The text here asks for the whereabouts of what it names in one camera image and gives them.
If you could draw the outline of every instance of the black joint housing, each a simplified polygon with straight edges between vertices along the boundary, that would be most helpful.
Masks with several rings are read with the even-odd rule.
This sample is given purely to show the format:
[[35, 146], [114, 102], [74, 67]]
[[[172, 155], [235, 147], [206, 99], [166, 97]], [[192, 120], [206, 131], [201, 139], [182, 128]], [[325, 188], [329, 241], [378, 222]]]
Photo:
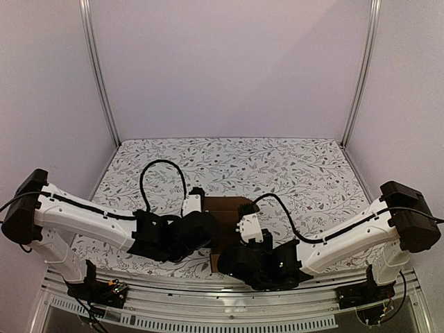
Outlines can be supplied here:
[[[48, 172], [42, 169], [36, 169], [19, 186], [15, 196], [28, 192], [40, 192], [43, 186], [47, 185]], [[42, 228], [34, 224], [34, 212], [40, 208], [38, 202], [39, 194], [30, 194], [17, 199], [9, 207], [5, 221], [1, 226], [1, 231], [9, 240], [28, 245], [32, 241], [41, 241]]]
[[[432, 215], [421, 192], [398, 182], [390, 181], [381, 186], [382, 196], [390, 207], [408, 207]], [[411, 253], [429, 250], [441, 237], [434, 220], [407, 210], [390, 211], [389, 221], [395, 226], [400, 236], [400, 247]]]

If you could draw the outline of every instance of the cable clip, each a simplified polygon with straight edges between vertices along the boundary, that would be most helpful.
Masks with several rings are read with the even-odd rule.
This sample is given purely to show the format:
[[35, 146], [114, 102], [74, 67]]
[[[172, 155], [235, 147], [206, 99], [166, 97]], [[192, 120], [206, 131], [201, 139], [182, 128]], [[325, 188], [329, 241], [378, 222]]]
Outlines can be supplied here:
[[379, 219], [379, 215], [377, 214], [377, 210], [373, 210], [373, 218], [375, 219], [375, 220], [378, 220]]

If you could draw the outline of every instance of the leaf pattern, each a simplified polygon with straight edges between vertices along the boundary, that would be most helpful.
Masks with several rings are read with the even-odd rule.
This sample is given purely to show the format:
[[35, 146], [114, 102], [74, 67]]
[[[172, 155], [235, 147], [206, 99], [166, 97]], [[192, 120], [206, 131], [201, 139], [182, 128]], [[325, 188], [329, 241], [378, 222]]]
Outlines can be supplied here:
[[[202, 187], [209, 196], [251, 199], [276, 193], [296, 227], [307, 236], [331, 228], [367, 206], [364, 193], [334, 140], [328, 139], [143, 139], [124, 142], [93, 199], [108, 207], [144, 209], [139, 173], [150, 161], [167, 159], [181, 167], [188, 190]], [[169, 165], [146, 172], [145, 190], [156, 214], [178, 214], [179, 176]], [[273, 199], [259, 203], [263, 228], [275, 246], [292, 239], [285, 213]], [[73, 249], [98, 267], [128, 273], [223, 279], [210, 269], [210, 250], [200, 249], [179, 263], [160, 263], [123, 253], [108, 244], [77, 235]], [[362, 268], [380, 252], [376, 247], [343, 260], [328, 271]]]

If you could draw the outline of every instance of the metal frame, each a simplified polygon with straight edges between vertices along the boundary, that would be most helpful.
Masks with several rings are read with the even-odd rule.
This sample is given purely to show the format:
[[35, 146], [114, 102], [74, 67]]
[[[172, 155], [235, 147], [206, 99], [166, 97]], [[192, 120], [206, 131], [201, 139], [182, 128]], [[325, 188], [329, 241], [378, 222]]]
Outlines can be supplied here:
[[[110, 107], [99, 62], [89, 0], [79, 1], [89, 58], [103, 113], [112, 141], [116, 147], [119, 147], [121, 140]], [[371, 201], [370, 193], [352, 163], [346, 148], [350, 142], [370, 68], [380, 6], [381, 0], [371, 1], [366, 45], [359, 80], [340, 143], [343, 154], [352, 167], [369, 202]], [[431, 332], [432, 327], [427, 306], [420, 291], [416, 274], [414, 271], [409, 271], [406, 273], [406, 277], [408, 294], [416, 307], [414, 311], [416, 322], [421, 332]], [[282, 330], [282, 326], [287, 330], [286, 325], [297, 325], [297, 323], [302, 322], [313, 323], [312, 318], [316, 319], [316, 317], [322, 318], [322, 320], [331, 317], [334, 319], [334, 315], [341, 312], [335, 300], [334, 289], [342, 284], [363, 281], [366, 276], [363, 270], [332, 273], [308, 281], [299, 289], [273, 293], [251, 291], [244, 284], [229, 279], [189, 280], [174, 277], [131, 275], [124, 272], [102, 270], [98, 270], [98, 278], [101, 280], [121, 278], [128, 282], [130, 289], [133, 290], [128, 294], [125, 309], [118, 311], [118, 313], [110, 309], [111, 316], [108, 319], [106, 316], [104, 321], [135, 327], [133, 321], [137, 319], [137, 325], [141, 323], [141, 325], [147, 326], [151, 325], [150, 323], [155, 323], [157, 327], [151, 327], [151, 330], [157, 332], [164, 331], [163, 329], [159, 330], [158, 325], [161, 322], [171, 326], [171, 324], [174, 325], [175, 321], [180, 321], [181, 323], [188, 322], [188, 325], [191, 325], [194, 331], [199, 327], [199, 332], [210, 332], [211, 327], [222, 325], [225, 327], [224, 332], [235, 333], [240, 332], [241, 330], [238, 327], [243, 327], [245, 324], [248, 324], [250, 327], [268, 327], [273, 332], [280, 332], [279, 330]], [[396, 284], [396, 293], [397, 298], [401, 297], [402, 281], [400, 279], [398, 279]], [[64, 309], [67, 311], [76, 312], [79, 310], [78, 307], [69, 302], [63, 303], [64, 298], [66, 298], [65, 284], [57, 272], [49, 269], [40, 292], [40, 303], [33, 320], [32, 332], [42, 331], [44, 319], [51, 305], [56, 305], [59, 308], [65, 307]], [[272, 306], [273, 311], [264, 311], [264, 307], [270, 306]], [[190, 316], [190, 313], [193, 311], [198, 315]], [[280, 329], [276, 327], [273, 329], [270, 326], [274, 327], [276, 323], [279, 323]]]
[[82, 15], [83, 30], [85, 31], [89, 60], [91, 61], [92, 73], [94, 74], [94, 80], [96, 81], [97, 92], [99, 93], [103, 115], [105, 116], [105, 121], [108, 126], [108, 130], [110, 131], [112, 142], [116, 147], [119, 147], [121, 145], [121, 140], [114, 121], [114, 116], [112, 115], [110, 100], [108, 98], [108, 93], [106, 92], [105, 81], [103, 79], [102, 68], [100, 66], [89, 0], [80, 0], [80, 14]]
[[[366, 279], [364, 270], [325, 274], [289, 291], [253, 291], [232, 280], [193, 280], [178, 277], [131, 275], [98, 270], [100, 280], [120, 278], [130, 285], [122, 310], [107, 308], [104, 322], [149, 332], [255, 333], [313, 332], [334, 327], [334, 317], [354, 308], [340, 310], [334, 289]], [[432, 332], [429, 313], [413, 270], [404, 272], [407, 294], [421, 332]], [[402, 297], [398, 278], [396, 297]], [[66, 295], [61, 276], [49, 270], [43, 281], [40, 304], [31, 332], [40, 333], [49, 307], [84, 316], [82, 309]]]
[[347, 149], [348, 143], [353, 133], [356, 118], [361, 105], [362, 96], [364, 94], [364, 88], [366, 86], [368, 70], [370, 69], [370, 62], [373, 53], [373, 47], [376, 40], [377, 25], [379, 22], [379, 12], [381, 9], [381, 0], [372, 0], [370, 9], [370, 19], [368, 22], [367, 39], [364, 49], [364, 56], [361, 63], [361, 71], [359, 72], [359, 79], [353, 96], [352, 107], [350, 108], [350, 114], [348, 115], [347, 124], [342, 136], [340, 146]]

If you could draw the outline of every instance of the floral tablecloth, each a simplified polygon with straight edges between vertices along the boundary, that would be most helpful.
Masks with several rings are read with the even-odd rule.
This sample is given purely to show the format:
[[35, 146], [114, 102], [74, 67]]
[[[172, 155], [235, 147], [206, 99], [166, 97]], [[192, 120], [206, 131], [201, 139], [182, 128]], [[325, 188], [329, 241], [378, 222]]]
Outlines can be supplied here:
[[[367, 206], [364, 193], [341, 149], [329, 139], [144, 139], [128, 140], [108, 168], [94, 202], [113, 208], [144, 209], [139, 173], [156, 159], [180, 166], [188, 190], [202, 187], [211, 196], [257, 198], [276, 193], [289, 208], [296, 227], [313, 235], [331, 228]], [[175, 169], [156, 164], [145, 177], [152, 211], [178, 214], [182, 186]], [[260, 222], [273, 233], [275, 245], [293, 237], [278, 203], [259, 203]], [[103, 242], [77, 235], [73, 249], [98, 267], [129, 273], [223, 279], [210, 270], [210, 251], [202, 249], [180, 263], [159, 263], [123, 253]], [[329, 268], [362, 268], [379, 248], [367, 250]]]

